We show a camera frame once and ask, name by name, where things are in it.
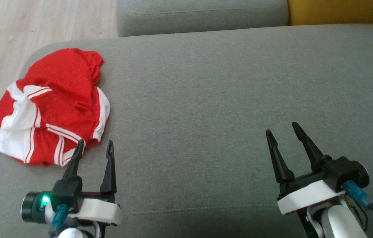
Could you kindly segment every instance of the red fabric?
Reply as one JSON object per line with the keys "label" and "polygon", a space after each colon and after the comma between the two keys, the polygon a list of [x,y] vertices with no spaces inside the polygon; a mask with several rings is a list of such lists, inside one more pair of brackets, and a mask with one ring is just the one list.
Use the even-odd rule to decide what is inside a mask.
{"label": "red fabric", "polygon": [[[58,147],[59,135],[50,131],[49,124],[78,135],[87,147],[99,144],[97,139],[93,139],[93,135],[100,123],[102,110],[97,91],[102,63],[103,58],[94,51],[58,50],[35,62],[26,76],[16,81],[17,88],[25,94],[26,86],[51,89],[48,92],[41,89],[26,96],[30,98],[41,91],[45,92],[30,98],[38,109],[39,114],[35,118],[40,117],[40,125],[35,126],[36,119],[31,125],[34,145],[29,144],[27,157],[30,150],[33,151],[32,156],[30,159],[18,158],[17,161],[31,165],[56,164],[56,151],[63,154],[76,147],[75,141],[78,139],[64,131],[61,132],[65,134],[64,146]],[[11,94],[6,91],[0,101],[0,128],[3,118],[12,115],[14,102]]]}

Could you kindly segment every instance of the wooden floor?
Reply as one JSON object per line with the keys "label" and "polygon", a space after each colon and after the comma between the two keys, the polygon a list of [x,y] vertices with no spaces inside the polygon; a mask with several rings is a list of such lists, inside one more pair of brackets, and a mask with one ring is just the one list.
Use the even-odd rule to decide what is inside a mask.
{"label": "wooden floor", "polygon": [[117,37],[115,0],[0,0],[0,98],[35,50]]}

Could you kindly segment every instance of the gray fabric surface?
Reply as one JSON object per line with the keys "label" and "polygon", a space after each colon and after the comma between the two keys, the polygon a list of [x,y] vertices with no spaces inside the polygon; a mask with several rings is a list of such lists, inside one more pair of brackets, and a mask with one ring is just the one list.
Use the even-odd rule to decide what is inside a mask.
{"label": "gray fabric surface", "polygon": [[287,0],[117,0],[119,36],[288,25]]}
{"label": "gray fabric surface", "polygon": [[[362,162],[373,199],[373,25],[65,42],[37,51],[21,77],[66,47],[105,60],[100,87],[110,120],[79,175],[85,191],[98,191],[112,139],[124,224],[107,238],[303,237],[298,217],[277,208],[265,138],[270,128],[295,175],[309,172],[293,121],[325,154]],[[0,238],[47,237],[47,226],[22,222],[20,203],[29,191],[51,189],[63,171],[0,155]]]}

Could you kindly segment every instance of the green led light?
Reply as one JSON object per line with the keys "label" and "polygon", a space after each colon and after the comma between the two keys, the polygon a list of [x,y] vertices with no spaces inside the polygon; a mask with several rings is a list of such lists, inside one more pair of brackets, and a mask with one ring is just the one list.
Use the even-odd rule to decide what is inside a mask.
{"label": "green led light", "polygon": [[43,196],[43,199],[42,199],[41,201],[42,201],[41,203],[47,203],[47,202],[50,202],[50,197],[47,196],[47,195],[44,195],[44,196]]}

